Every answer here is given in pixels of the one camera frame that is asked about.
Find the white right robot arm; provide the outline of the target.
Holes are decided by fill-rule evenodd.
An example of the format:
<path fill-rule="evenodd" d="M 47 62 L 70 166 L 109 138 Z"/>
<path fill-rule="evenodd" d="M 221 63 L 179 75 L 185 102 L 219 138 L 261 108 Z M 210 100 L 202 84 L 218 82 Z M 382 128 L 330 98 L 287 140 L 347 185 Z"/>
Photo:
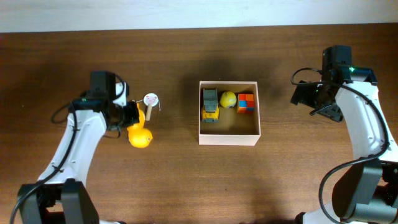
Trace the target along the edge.
<path fill-rule="evenodd" d="M 370 68 L 348 65 L 318 71 L 319 82 L 294 82 L 291 102 L 346 122 L 353 161 L 328 171 L 318 190 L 318 210 L 297 223 L 397 223 L 397 143 L 378 98 Z"/>

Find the pink cardboard box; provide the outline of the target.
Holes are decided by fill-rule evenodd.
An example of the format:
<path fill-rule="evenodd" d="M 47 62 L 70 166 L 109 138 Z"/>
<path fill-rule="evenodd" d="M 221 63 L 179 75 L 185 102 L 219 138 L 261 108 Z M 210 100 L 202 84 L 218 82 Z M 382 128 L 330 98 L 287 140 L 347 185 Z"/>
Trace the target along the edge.
<path fill-rule="evenodd" d="M 261 120 L 257 82 L 239 81 L 200 81 L 199 109 L 202 109 L 203 90 L 216 89 L 221 94 L 225 91 L 252 93 L 254 111 L 238 113 L 236 108 L 220 108 L 217 123 L 207 123 L 198 116 L 198 143 L 200 145 L 254 146 L 261 137 Z"/>

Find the colourful puzzle cube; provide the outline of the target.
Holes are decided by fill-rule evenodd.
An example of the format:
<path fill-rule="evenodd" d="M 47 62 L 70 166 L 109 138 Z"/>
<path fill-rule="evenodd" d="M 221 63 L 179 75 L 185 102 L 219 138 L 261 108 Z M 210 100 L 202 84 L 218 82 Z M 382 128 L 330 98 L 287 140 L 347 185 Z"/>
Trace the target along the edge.
<path fill-rule="evenodd" d="M 251 93 L 240 93 L 237 100 L 237 113 L 251 114 L 254 112 L 254 95 Z"/>

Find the yellow ball toy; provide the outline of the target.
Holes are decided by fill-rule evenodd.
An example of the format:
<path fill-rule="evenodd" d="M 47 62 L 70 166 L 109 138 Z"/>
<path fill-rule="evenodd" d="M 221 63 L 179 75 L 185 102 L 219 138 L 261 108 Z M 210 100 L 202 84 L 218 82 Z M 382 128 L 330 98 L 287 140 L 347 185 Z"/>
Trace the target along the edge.
<path fill-rule="evenodd" d="M 220 105 L 223 108 L 233 108 L 236 104 L 237 98 L 235 93 L 233 93 L 232 91 L 225 91 L 220 98 Z"/>

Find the orange rubber dolphin toy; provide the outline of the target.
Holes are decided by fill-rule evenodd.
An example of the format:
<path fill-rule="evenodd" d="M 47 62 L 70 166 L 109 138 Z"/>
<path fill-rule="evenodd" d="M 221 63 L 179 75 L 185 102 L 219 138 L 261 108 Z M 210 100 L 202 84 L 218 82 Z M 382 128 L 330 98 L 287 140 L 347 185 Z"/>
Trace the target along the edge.
<path fill-rule="evenodd" d="M 140 109 L 139 104 L 137 104 L 137 109 L 139 113 L 139 122 L 127 127 L 129 142 L 132 146 L 136 148 L 145 148 L 153 140 L 153 135 L 150 130 L 144 127 L 146 117 L 144 112 Z"/>

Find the pig face rattle drum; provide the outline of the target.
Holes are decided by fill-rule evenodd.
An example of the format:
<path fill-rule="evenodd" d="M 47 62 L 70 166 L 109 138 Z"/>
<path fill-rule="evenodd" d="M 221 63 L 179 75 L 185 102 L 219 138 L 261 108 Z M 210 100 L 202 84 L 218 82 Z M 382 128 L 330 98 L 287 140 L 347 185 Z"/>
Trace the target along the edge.
<path fill-rule="evenodd" d="M 148 93 L 146 94 L 143 99 L 137 100 L 136 103 L 139 104 L 144 104 L 146 106 L 145 110 L 145 120 L 150 121 L 152 110 L 156 107 L 158 107 L 159 111 L 161 110 L 160 107 L 160 99 L 155 93 Z"/>

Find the yellow grey toy truck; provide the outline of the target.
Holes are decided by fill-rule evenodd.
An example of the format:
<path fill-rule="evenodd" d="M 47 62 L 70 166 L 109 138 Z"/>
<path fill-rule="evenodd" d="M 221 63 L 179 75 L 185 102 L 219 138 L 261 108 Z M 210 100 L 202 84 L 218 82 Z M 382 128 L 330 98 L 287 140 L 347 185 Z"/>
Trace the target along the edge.
<path fill-rule="evenodd" d="M 201 121 L 206 123 L 217 123 L 220 110 L 218 106 L 217 89 L 203 89 Z"/>

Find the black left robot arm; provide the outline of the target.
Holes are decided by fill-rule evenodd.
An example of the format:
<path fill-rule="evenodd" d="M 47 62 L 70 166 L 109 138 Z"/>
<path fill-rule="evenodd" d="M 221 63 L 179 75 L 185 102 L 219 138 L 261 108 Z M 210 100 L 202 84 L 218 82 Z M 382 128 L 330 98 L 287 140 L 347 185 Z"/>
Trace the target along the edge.
<path fill-rule="evenodd" d="M 66 105 L 67 125 L 47 168 L 34 184 L 21 185 L 10 223 L 103 223 L 86 189 L 97 145 L 107 131 L 139 122 L 129 85 L 92 82 L 83 96 Z"/>

